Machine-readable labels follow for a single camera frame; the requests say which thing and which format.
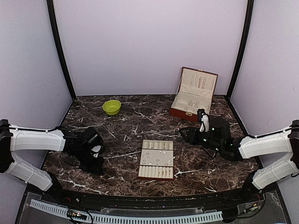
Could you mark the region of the beige jewelry tray insert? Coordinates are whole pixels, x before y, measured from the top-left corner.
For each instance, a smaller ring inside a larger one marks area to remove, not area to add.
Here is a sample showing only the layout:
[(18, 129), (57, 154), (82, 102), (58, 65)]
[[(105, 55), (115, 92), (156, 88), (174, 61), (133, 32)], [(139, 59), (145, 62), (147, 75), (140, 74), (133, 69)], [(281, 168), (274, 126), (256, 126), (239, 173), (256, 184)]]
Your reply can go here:
[(173, 180), (173, 152), (173, 141), (143, 140), (138, 178), (159, 181)]

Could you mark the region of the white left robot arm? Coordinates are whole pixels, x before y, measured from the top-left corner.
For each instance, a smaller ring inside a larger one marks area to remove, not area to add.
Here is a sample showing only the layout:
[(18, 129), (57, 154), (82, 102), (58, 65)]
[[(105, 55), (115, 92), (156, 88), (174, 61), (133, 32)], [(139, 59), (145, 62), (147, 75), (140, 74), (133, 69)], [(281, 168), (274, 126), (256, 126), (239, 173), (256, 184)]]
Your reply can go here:
[(55, 203), (63, 203), (66, 193), (61, 190), (57, 178), (23, 160), (16, 153), (21, 150), (48, 150), (64, 152), (79, 161), (79, 168), (85, 172), (102, 175), (105, 150), (98, 131), (89, 127), (82, 132), (57, 126), (53, 129), (31, 129), (0, 121), (0, 171), (12, 175), (47, 192)]

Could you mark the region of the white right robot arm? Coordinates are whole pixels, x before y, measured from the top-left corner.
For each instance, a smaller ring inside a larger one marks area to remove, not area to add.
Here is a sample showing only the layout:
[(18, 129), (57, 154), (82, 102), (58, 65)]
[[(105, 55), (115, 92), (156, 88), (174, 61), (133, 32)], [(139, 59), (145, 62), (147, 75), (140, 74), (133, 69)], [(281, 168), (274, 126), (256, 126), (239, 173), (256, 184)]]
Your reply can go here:
[(213, 150), (216, 155), (228, 161), (242, 161), (252, 157), (284, 152), (279, 160), (263, 169), (253, 171), (239, 191), (238, 198), (249, 202), (256, 191), (299, 172), (299, 121), (282, 130), (259, 136), (247, 135), (233, 138), (229, 123), (221, 118), (202, 121), (201, 127), (180, 128), (184, 141), (199, 145), (203, 150)]

